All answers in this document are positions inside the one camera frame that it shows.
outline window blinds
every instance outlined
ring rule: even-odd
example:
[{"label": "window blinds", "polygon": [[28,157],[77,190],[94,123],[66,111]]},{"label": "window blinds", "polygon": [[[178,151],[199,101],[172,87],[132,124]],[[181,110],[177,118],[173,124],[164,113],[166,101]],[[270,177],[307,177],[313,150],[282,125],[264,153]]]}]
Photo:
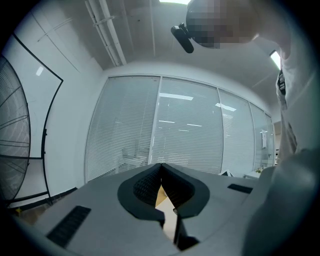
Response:
[{"label": "window blinds", "polygon": [[266,124],[268,127],[268,163],[267,166],[273,166],[275,163],[275,141],[274,141],[274,126],[272,125],[271,117],[267,114],[265,115]]},{"label": "window blinds", "polygon": [[148,164],[159,81],[138,76],[107,81],[88,132],[87,181]]},{"label": "window blinds", "polygon": [[151,163],[173,163],[218,174],[223,125],[216,88],[162,79]]},{"label": "window blinds", "polygon": [[254,124],[249,102],[219,90],[223,116],[222,170],[236,177],[253,171],[255,157]]},{"label": "window blinds", "polygon": [[265,112],[250,103],[255,131],[254,170],[268,166],[268,126]]}]

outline fan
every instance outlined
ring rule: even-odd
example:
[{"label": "fan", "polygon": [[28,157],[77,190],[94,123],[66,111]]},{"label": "fan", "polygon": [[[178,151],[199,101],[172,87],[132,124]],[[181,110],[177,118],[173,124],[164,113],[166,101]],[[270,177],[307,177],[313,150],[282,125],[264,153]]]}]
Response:
[{"label": "fan", "polygon": [[16,197],[30,157],[30,117],[22,84],[10,63],[0,56],[0,196]]}]

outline black vent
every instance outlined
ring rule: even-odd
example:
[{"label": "black vent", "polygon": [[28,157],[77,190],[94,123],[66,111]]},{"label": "black vent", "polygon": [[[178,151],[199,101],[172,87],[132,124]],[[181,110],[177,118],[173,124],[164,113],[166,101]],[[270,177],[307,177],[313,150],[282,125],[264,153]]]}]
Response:
[{"label": "black vent", "polygon": [[250,194],[251,191],[253,190],[252,187],[241,186],[241,185],[237,185],[237,184],[229,185],[228,189],[239,191],[239,192],[243,192],[243,193],[246,193],[246,194]]},{"label": "black vent", "polygon": [[65,247],[90,211],[89,208],[76,206],[46,237],[57,245]]}]

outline fluorescent light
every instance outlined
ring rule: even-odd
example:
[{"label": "fluorescent light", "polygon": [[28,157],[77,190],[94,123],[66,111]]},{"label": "fluorescent light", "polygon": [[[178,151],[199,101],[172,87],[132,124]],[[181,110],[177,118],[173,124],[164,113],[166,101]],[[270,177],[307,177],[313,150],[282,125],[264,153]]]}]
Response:
[{"label": "fluorescent light", "polygon": [[194,98],[194,97],[177,95],[177,94],[170,94],[170,93],[160,93],[159,96],[160,96],[160,97],[166,97],[166,98],[174,98],[174,99],[188,100],[188,101],[192,101],[193,98]]},{"label": "fluorescent light", "polygon": [[270,54],[271,59],[274,61],[274,63],[277,65],[279,69],[281,69],[281,58],[280,55],[274,51],[273,53]]},{"label": "fluorescent light", "polygon": [[175,3],[187,5],[191,0],[160,0],[160,3]]},{"label": "fluorescent light", "polygon": [[171,121],[163,121],[163,120],[159,120],[159,122],[163,122],[163,123],[171,123],[174,124],[175,122],[171,122]]},{"label": "fluorescent light", "polygon": [[39,77],[41,75],[42,71],[44,71],[44,68],[42,66],[40,66],[35,74]]},{"label": "fluorescent light", "polygon": [[198,126],[198,127],[202,127],[202,125],[190,124],[190,123],[187,123],[186,125],[187,125],[187,126]]},{"label": "fluorescent light", "polygon": [[221,108],[221,106],[222,106],[222,108],[225,109],[225,110],[230,110],[230,111],[236,111],[237,110],[236,108],[233,108],[233,107],[230,107],[230,106],[226,106],[226,105],[223,105],[223,104],[220,105],[220,103],[217,103],[215,105],[217,107],[219,107],[219,108]]}]

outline gray surface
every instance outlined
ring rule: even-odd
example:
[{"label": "gray surface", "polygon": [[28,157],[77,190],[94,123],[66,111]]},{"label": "gray surface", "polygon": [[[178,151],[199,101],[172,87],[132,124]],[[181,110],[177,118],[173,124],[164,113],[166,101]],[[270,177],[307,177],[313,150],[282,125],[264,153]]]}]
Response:
[{"label": "gray surface", "polygon": [[[76,190],[48,209],[35,227],[48,234],[76,205],[91,208],[68,246],[80,255],[240,255],[248,222],[264,202],[273,168],[263,171],[259,180],[213,175],[178,165],[179,171],[205,183],[210,199],[196,217],[183,220],[189,236],[200,244],[180,252],[156,221],[139,220],[119,203],[120,184],[152,165],[98,178]],[[229,189],[230,184],[254,188],[251,194]]]},{"label": "gray surface", "polygon": [[79,205],[91,208],[91,212],[66,247],[72,252],[88,256],[163,256],[179,252],[159,222],[135,218],[118,201],[120,184],[150,166],[153,165],[89,182],[49,208],[35,227],[46,235]]},{"label": "gray surface", "polygon": [[228,188],[237,184],[254,188],[258,179],[247,179],[212,175],[196,171],[176,164],[169,164],[177,170],[202,181],[210,190],[210,198],[201,213],[196,217],[183,220],[187,235],[195,237],[200,242],[215,233],[225,222],[229,221],[234,211],[237,211],[249,194]]},{"label": "gray surface", "polygon": [[266,199],[274,169],[269,167],[262,172],[256,187],[247,199],[233,211],[218,230],[212,232],[213,234],[201,244],[185,250],[182,255],[242,255],[248,224],[255,211]]},{"label": "gray surface", "polygon": [[286,250],[295,250],[294,255],[297,255],[300,248],[303,255],[312,255],[314,248],[318,249],[317,235],[312,234],[317,232],[319,211],[314,208],[308,218],[306,214],[312,203],[317,204],[319,156],[320,150],[305,150],[292,155],[275,169],[267,198],[250,220],[243,246],[244,255],[271,255],[303,221],[306,221],[303,229],[294,236],[295,244],[288,242]]}]

